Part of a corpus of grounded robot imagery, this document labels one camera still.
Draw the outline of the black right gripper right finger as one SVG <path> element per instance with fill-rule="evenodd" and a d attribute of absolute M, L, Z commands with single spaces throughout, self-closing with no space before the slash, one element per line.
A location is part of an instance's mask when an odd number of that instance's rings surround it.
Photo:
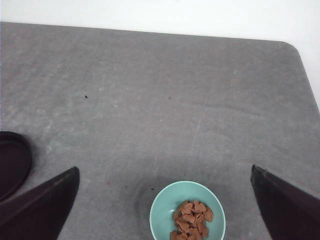
<path fill-rule="evenodd" d="M 318 240 L 320 200 L 269 171 L 253 165 L 251 185 L 273 240 Z"/>

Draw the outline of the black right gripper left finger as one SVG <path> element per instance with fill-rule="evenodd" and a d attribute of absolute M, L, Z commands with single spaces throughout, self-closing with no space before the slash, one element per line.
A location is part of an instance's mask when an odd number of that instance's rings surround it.
<path fill-rule="evenodd" d="M 2 240 L 56 240 L 80 185 L 75 166 L 41 185 L 0 203 Z"/>

